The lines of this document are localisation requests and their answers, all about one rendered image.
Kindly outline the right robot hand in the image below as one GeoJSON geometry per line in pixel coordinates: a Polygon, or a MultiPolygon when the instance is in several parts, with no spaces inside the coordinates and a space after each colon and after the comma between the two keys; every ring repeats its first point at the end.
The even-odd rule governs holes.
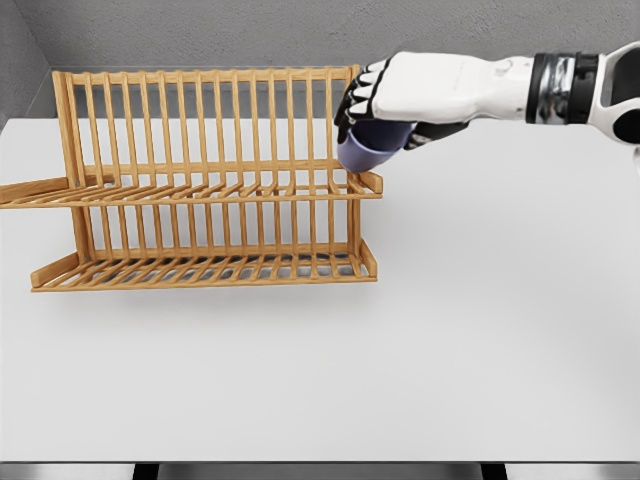
{"type": "Polygon", "coordinates": [[[489,62],[472,56],[399,52],[370,64],[347,87],[336,113],[338,142],[359,123],[382,120],[414,125],[406,150],[433,139],[428,124],[460,128],[478,114],[477,89],[489,62]]]}

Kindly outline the wooden two-tier dish rack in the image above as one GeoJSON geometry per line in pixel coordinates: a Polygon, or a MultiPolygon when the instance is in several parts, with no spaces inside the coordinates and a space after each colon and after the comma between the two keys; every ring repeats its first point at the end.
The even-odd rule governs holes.
{"type": "Polygon", "coordinates": [[[71,212],[75,250],[33,289],[375,281],[361,204],[383,181],[339,164],[333,125],[355,74],[55,72],[65,173],[0,186],[0,209],[71,212]]]}

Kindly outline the blue-purple cup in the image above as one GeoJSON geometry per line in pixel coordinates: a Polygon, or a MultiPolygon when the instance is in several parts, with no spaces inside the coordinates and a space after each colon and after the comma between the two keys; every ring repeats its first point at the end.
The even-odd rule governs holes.
{"type": "Polygon", "coordinates": [[[338,161],[353,173],[370,171],[401,150],[413,128],[411,122],[359,121],[338,145],[338,161]]]}

